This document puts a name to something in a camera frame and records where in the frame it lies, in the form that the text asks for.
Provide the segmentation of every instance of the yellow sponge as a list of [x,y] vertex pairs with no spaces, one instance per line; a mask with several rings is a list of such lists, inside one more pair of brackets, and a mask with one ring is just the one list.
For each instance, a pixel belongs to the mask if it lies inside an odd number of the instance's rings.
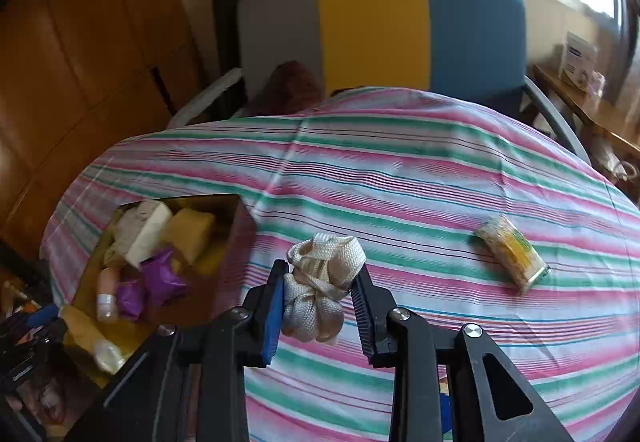
[[[161,243],[171,244],[178,250],[178,259],[193,265],[209,244],[216,217],[211,213],[184,208],[178,211],[166,224],[161,234]],[[175,273],[182,270],[182,264],[174,259]]]

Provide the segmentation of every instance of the gray metal armrest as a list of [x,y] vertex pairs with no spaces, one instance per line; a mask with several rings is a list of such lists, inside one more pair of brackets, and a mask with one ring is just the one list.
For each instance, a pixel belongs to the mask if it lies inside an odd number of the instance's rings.
[[562,114],[553,105],[549,98],[540,90],[535,83],[532,82],[527,76],[524,77],[525,87],[524,90],[531,99],[532,103],[537,106],[542,115],[545,116],[546,121],[551,126],[551,129],[558,136],[558,143],[564,148],[568,149],[571,153],[582,159],[587,164],[591,165],[587,151],[582,146],[580,139],[575,135],[569,124],[564,120]]
[[242,69],[233,68],[224,76],[216,79],[211,85],[195,96],[172,117],[166,130],[187,125],[194,117],[202,114],[209,106],[233,85],[242,79]]

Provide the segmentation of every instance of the chair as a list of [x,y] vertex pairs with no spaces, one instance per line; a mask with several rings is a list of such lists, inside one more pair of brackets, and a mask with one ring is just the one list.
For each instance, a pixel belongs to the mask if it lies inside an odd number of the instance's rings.
[[516,118],[523,93],[558,142],[589,163],[580,141],[526,76],[523,0],[213,0],[224,76],[181,109],[184,126],[240,80],[251,99],[296,60],[329,96],[401,86],[480,103]]

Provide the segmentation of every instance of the small bottle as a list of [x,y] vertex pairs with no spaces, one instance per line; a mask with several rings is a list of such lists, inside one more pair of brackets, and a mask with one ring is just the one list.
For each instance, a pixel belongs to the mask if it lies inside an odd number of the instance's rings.
[[102,323],[114,323],[118,320],[116,290],[119,281],[120,273],[114,267],[107,267],[98,275],[96,317]]

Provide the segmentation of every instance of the snack packet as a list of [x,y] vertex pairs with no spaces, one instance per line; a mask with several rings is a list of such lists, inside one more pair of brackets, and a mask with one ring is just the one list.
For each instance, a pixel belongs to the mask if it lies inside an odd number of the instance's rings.
[[533,245],[510,220],[500,215],[481,226],[476,235],[482,238],[494,257],[507,269],[511,279],[525,294],[549,272],[549,267]]

